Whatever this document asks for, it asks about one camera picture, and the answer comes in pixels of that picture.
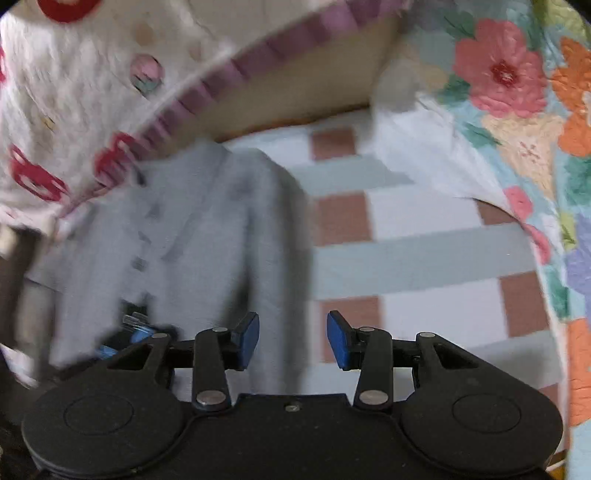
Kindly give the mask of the colourful floral quilt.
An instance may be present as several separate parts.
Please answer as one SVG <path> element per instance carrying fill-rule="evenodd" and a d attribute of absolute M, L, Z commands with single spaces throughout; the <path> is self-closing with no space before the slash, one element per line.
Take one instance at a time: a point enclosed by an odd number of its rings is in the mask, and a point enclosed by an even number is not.
<path fill-rule="evenodd" d="M 377 156 L 511 214 L 568 373 L 566 474 L 590 475 L 590 24 L 566 1 L 408 1 L 372 98 Z"/>

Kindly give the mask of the grey knit cardigan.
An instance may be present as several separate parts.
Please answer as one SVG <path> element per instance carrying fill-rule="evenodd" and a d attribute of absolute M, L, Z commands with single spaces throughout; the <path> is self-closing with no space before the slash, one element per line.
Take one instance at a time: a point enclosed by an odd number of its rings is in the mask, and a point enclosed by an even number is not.
<path fill-rule="evenodd" d="M 92 355 L 128 305 L 180 339 L 260 319 L 232 393 L 294 394 L 307 363 L 307 201 L 262 151 L 201 141 L 141 164 L 28 271 L 19 345 L 31 376 Z"/>

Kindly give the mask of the white quilt with red bears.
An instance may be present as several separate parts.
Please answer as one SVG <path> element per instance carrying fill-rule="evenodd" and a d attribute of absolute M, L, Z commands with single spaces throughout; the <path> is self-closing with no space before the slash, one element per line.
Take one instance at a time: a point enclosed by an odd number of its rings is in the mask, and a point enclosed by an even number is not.
<path fill-rule="evenodd" d="M 406 1 L 1 8 L 1 221 L 49 232 L 231 89 Z"/>

